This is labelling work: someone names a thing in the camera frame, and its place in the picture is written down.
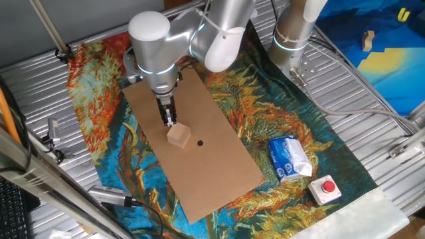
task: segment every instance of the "painted fabric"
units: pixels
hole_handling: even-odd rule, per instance
[[[397,19],[402,8],[410,12],[403,23]],[[425,101],[425,94],[416,90],[424,85],[425,38],[409,27],[424,9],[421,1],[328,1],[317,20],[332,43],[402,116]],[[362,51],[361,39],[366,31],[375,32],[370,52]],[[373,70],[375,63],[384,70]]]
[[[68,91],[102,184],[128,190],[157,210],[165,238],[290,238],[377,187],[320,111],[271,63],[249,23],[228,70],[211,73],[201,64],[195,70],[267,182],[190,225],[122,93],[129,86],[122,64],[129,46],[127,33],[81,44],[70,62]],[[300,140],[312,177],[278,181],[267,145],[284,135]],[[316,206],[307,186],[325,175],[342,197]],[[116,211],[140,238],[158,230],[148,210]]]

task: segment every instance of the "wooden block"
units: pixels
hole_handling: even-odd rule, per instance
[[[365,40],[363,41],[362,51],[370,52],[372,50],[372,41]]]
[[[365,32],[365,34],[363,35],[363,39],[364,40],[373,40],[375,37],[375,32],[374,31],[367,31]]]
[[[191,128],[181,123],[176,123],[171,126],[171,129],[167,133],[167,139],[169,143],[184,148],[187,141],[191,137]]]
[[[86,226],[86,225],[84,225],[84,224],[82,224],[81,222],[77,222],[78,223],[78,225],[80,225],[81,226],[81,228],[87,233],[87,234],[92,234],[94,231],[93,231],[93,229],[91,229],[91,228],[89,228],[88,226]]]
[[[367,31],[362,38],[362,51],[369,52],[372,50],[372,40],[375,37],[374,31]]]

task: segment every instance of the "keyboard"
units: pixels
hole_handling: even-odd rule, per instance
[[[31,238],[27,217],[24,192],[0,177],[0,238]]]

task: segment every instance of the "metal clamp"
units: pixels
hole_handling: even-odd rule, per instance
[[[302,77],[295,67],[291,68],[290,75],[295,78],[295,81],[302,86],[306,87],[308,85],[307,81],[305,81],[304,77]]]
[[[59,48],[56,48],[56,51],[54,52],[54,55],[59,59],[62,63],[68,64],[68,61],[72,58],[72,50],[71,46],[66,45],[68,50],[63,53],[59,50]]]
[[[397,148],[390,151],[389,154],[392,158],[395,158],[395,157],[399,156],[400,154],[402,154],[404,152],[405,152],[404,148],[402,146],[398,146]]]

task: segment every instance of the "metal grating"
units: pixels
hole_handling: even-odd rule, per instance
[[[288,5],[284,0],[276,3],[280,10]],[[259,0],[256,9],[258,16],[252,22],[262,44],[268,48],[275,24],[270,0]],[[122,26],[82,42],[96,42],[126,30],[127,26]],[[73,50],[76,50],[78,43],[81,42],[72,45]],[[318,75],[308,79],[308,82],[317,100],[325,107],[332,110],[391,109],[361,76],[353,76],[338,63],[310,47],[306,48],[305,55],[318,69]],[[47,118],[58,118],[61,143],[57,147],[74,153],[74,158],[65,161],[61,167],[85,189],[99,185],[99,177],[66,90],[67,66],[59,62],[53,53],[48,53],[4,68],[0,74],[27,116],[29,127],[37,135],[46,134]],[[406,140],[403,137],[406,132],[393,119],[373,114],[326,116],[326,119],[388,197],[406,214],[423,205],[424,156],[415,155],[407,162],[389,157],[388,152]],[[48,238],[52,229],[70,231],[73,238],[101,238],[98,234],[87,235],[74,219],[43,202],[31,213],[31,227],[36,239]]]
[[[425,127],[425,102],[422,102],[408,116],[408,119],[414,121],[419,127]]]

